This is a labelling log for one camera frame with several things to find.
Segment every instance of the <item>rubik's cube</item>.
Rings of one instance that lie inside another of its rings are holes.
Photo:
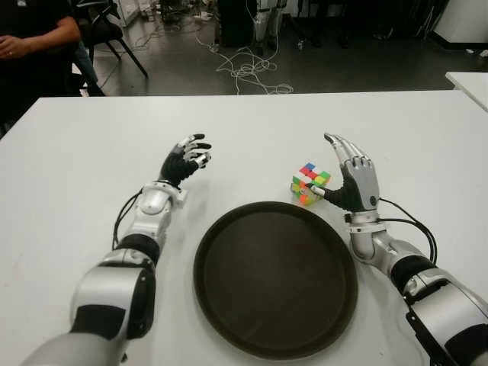
[[[306,164],[297,174],[293,176],[291,191],[298,197],[302,204],[312,204],[320,199],[313,193],[307,185],[312,184],[317,187],[325,187],[330,180],[328,172],[320,172],[314,164]]]

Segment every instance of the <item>tangled white cable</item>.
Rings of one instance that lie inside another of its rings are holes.
[[[230,76],[234,78],[234,80],[236,81],[237,95],[240,95],[240,88],[238,83],[239,80],[242,82],[248,82],[249,84],[259,86],[265,91],[266,94],[293,93],[293,88],[288,84],[282,83],[279,85],[265,85],[258,76],[260,72],[276,71],[278,69],[278,65],[270,61],[278,53],[278,36],[276,37],[276,51],[268,59],[263,59],[259,56],[256,56],[249,49],[249,47],[239,48],[233,56],[226,57],[222,53],[219,53],[217,51],[216,45],[203,43],[200,40],[200,38],[198,38],[197,32],[195,32],[195,37],[199,44],[208,47],[210,52],[225,59],[225,61],[222,64],[220,64],[215,71],[217,72],[227,71],[230,74]],[[238,56],[250,56],[252,61],[251,63],[243,63],[239,66],[239,68],[236,69],[233,60]]]

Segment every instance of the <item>brown tray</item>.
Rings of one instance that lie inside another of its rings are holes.
[[[358,295],[339,235],[303,208],[247,204],[205,234],[194,262],[205,316],[226,340],[263,358],[300,358],[333,343]]]

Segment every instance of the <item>concrete floor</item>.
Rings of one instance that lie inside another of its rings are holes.
[[[125,30],[125,39],[149,73],[145,79],[127,54],[120,62],[101,46],[95,52],[95,68],[107,95],[233,95],[235,81],[227,72],[216,72],[222,63],[196,41],[195,29],[205,43],[214,40],[214,23],[195,24],[185,18],[180,29],[158,28],[155,22],[137,19]],[[464,50],[445,50],[432,40],[388,40],[355,37],[351,48],[336,43],[336,31],[329,29],[321,48],[306,43],[297,48],[297,36],[289,27],[280,34],[279,51],[273,59],[276,71],[260,74],[267,85],[287,83],[295,93],[374,92],[450,89],[447,71],[488,72],[488,58]],[[227,56],[235,50],[222,49]],[[248,62],[250,58],[241,59]],[[264,94],[257,85],[239,82],[241,94]]]

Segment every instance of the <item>silver robotic arm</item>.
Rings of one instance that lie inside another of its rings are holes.
[[[178,143],[159,178],[133,197],[134,220],[114,250],[80,282],[71,308],[71,330],[41,345],[22,366],[115,366],[130,340],[144,337],[153,324],[156,264],[174,206],[186,192],[181,181],[210,161],[203,134]]]
[[[406,319],[442,366],[488,365],[488,304],[438,268],[415,246],[391,237],[378,216],[380,200],[374,164],[356,145],[325,134],[344,177],[337,191],[310,186],[345,215],[353,256],[384,273],[409,307]]]

